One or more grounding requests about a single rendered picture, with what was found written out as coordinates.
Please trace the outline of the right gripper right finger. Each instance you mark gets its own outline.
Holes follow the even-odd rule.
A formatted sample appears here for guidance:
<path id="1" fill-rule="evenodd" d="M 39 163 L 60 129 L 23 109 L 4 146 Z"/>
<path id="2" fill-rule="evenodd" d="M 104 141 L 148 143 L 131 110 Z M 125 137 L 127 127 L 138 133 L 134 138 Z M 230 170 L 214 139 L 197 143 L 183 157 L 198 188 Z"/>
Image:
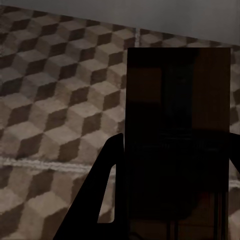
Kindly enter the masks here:
<path id="1" fill-rule="evenodd" d="M 229 158 L 240 172 L 240 135 L 229 134 Z"/>

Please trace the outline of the mousetrap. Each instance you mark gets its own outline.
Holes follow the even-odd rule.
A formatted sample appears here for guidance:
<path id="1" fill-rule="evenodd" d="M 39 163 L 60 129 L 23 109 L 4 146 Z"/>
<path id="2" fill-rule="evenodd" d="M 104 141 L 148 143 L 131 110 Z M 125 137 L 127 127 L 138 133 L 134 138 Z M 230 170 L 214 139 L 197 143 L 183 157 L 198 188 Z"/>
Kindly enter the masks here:
<path id="1" fill-rule="evenodd" d="M 228 240 L 231 48 L 128 47 L 128 240 Z"/>

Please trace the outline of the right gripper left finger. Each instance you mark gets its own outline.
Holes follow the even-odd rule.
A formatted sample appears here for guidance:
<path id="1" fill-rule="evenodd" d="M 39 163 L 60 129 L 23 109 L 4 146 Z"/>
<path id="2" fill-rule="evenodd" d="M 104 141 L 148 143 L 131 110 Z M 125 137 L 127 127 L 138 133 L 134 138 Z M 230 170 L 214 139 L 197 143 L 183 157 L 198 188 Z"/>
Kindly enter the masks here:
<path id="1" fill-rule="evenodd" d="M 115 164 L 114 222 L 97 223 Z M 106 141 L 53 240 L 129 240 L 123 133 Z"/>

